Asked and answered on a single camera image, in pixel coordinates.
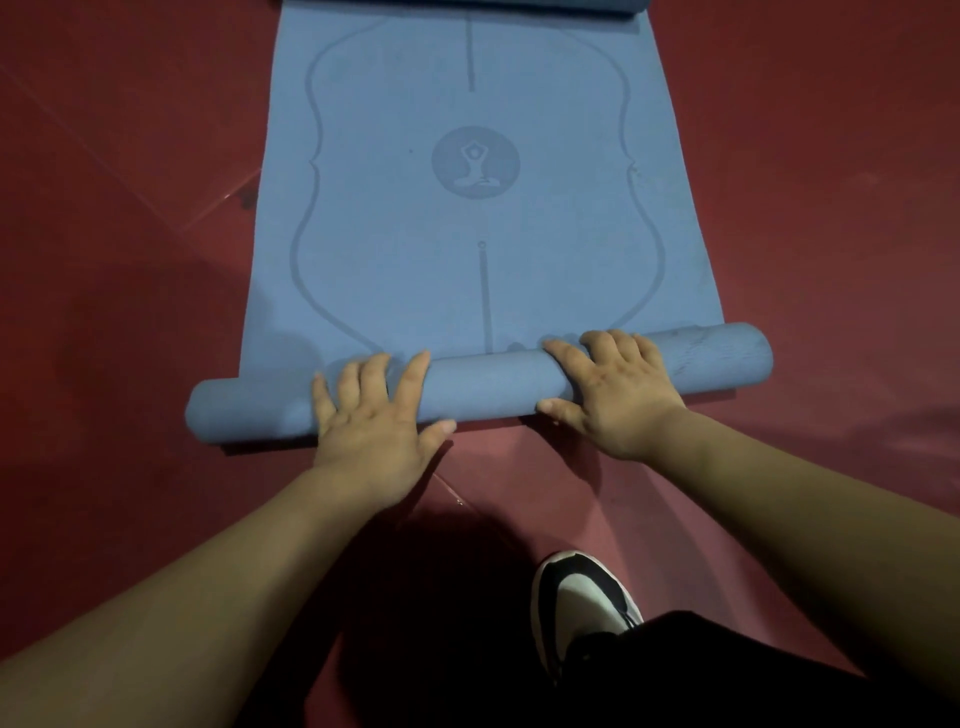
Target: forearm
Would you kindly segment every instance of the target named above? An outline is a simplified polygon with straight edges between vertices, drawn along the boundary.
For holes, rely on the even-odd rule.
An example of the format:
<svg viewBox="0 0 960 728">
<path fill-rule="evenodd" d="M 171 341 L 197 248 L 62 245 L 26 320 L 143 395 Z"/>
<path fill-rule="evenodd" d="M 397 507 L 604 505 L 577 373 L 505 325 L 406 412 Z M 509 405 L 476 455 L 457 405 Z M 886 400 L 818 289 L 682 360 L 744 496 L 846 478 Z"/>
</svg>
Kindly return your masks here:
<svg viewBox="0 0 960 728">
<path fill-rule="evenodd" d="M 12 724 L 228 724 L 374 509 L 305 473 L 263 507 L 0 667 Z"/>
<path fill-rule="evenodd" d="M 664 419 L 649 464 L 801 603 L 960 699 L 960 521 L 686 410 Z"/>
</svg>

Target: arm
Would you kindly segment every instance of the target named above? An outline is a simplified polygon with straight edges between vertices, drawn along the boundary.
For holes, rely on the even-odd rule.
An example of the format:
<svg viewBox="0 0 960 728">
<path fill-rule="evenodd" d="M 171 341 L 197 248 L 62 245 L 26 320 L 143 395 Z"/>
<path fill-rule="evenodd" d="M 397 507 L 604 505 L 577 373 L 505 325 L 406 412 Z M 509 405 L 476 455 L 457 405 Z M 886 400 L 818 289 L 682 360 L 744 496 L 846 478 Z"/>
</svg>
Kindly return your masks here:
<svg viewBox="0 0 960 728">
<path fill-rule="evenodd" d="M 314 382 L 315 466 L 263 507 L 0 666 L 10 725 L 229 725 L 303 602 L 356 532 L 400 501 L 453 431 L 420 435 L 429 355 L 393 402 L 386 354 Z"/>
<path fill-rule="evenodd" d="M 960 702 L 960 520 L 690 412 L 649 339 L 612 330 L 582 341 L 593 361 L 563 342 L 545 347 L 583 406 L 544 400 L 541 412 L 669 478 L 825 631 L 854 635 L 885 666 Z"/>
</svg>

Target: person's left hand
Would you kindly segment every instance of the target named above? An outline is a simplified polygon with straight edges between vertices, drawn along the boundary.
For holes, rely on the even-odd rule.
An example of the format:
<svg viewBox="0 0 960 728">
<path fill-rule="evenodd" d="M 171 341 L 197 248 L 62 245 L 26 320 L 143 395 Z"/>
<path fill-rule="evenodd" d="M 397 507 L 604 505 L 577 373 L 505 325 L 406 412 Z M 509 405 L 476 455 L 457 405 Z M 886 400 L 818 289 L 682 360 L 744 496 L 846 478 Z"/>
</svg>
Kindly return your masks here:
<svg viewBox="0 0 960 728">
<path fill-rule="evenodd" d="M 417 409 L 430 353 L 420 352 L 407 365 L 390 401 L 387 364 L 379 353 L 350 362 L 337 382 L 340 408 L 333 403 L 323 375 L 313 380 L 313 404 L 320 427 L 314 467 L 348 480 L 358 496 L 377 509 L 403 500 L 426 470 L 453 420 L 441 420 L 417 433 Z"/>
</svg>

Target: person's left arm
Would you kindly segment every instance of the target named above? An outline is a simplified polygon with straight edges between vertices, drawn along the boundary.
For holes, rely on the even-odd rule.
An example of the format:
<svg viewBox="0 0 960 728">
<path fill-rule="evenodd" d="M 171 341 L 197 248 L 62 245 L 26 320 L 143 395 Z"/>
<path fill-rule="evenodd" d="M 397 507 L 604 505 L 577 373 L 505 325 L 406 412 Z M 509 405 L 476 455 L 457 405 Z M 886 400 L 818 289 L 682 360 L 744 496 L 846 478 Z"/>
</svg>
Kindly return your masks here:
<svg viewBox="0 0 960 728">
<path fill-rule="evenodd" d="M 417 433 L 429 354 L 389 401 L 389 356 L 314 382 L 314 467 L 178 561 L 0 665 L 10 725 L 228 725 L 350 539 L 420 479 L 455 424 Z"/>
</svg>

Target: rolled yoga mat end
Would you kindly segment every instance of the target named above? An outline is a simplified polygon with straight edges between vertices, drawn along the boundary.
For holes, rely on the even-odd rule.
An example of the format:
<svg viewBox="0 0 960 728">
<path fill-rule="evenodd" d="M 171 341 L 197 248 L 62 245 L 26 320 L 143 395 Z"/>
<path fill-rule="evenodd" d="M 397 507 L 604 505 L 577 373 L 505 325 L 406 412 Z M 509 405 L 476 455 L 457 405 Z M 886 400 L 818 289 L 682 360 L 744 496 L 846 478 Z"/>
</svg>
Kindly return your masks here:
<svg viewBox="0 0 960 728">
<path fill-rule="evenodd" d="M 670 379 L 682 395 L 758 384 L 773 370 L 770 344 L 750 324 L 648 335 L 660 347 Z M 398 363 L 391 367 L 391 393 L 401 370 Z M 186 406 L 187 426 L 212 445 L 316 433 L 312 378 L 312 371 L 293 370 L 202 381 Z M 553 357 L 541 350 L 437 359 L 423 383 L 418 420 L 469 422 L 529 415 L 539 400 L 549 397 L 572 399 L 573 386 Z"/>
</svg>

